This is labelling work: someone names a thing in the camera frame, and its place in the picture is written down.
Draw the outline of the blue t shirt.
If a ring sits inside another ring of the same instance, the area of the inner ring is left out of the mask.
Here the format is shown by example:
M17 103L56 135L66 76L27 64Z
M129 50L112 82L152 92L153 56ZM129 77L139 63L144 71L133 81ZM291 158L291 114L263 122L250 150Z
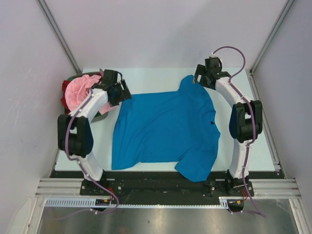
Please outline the blue t shirt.
M122 103L113 132L113 170L175 162L192 182L208 178L220 132L210 95L193 79L183 78L176 91L137 94Z

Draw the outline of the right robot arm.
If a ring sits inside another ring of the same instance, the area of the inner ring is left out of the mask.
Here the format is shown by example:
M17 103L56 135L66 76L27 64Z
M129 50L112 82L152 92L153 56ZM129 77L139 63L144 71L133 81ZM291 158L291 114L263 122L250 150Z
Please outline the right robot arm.
M222 70L222 62L214 55L199 64L194 83L220 93L232 108L229 132L234 140L232 161L225 182L210 183L211 194L240 196L251 188L249 182L249 154L251 145L262 133L262 102L246 97L233 83L231 75Z

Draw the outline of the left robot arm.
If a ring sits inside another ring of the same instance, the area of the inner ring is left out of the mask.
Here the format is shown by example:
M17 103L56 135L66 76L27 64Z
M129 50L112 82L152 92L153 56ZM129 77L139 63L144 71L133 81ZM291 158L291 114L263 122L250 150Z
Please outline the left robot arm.
M99 81L87 89L81 104L58 117L58 148L70 161L77 162L86 180L92 181L91 190L102 195L107 191L108 183L101 179L103 169L92 151L94 138L90 124L103 106L118 106L132 95L121 72L100 69L99 74Z

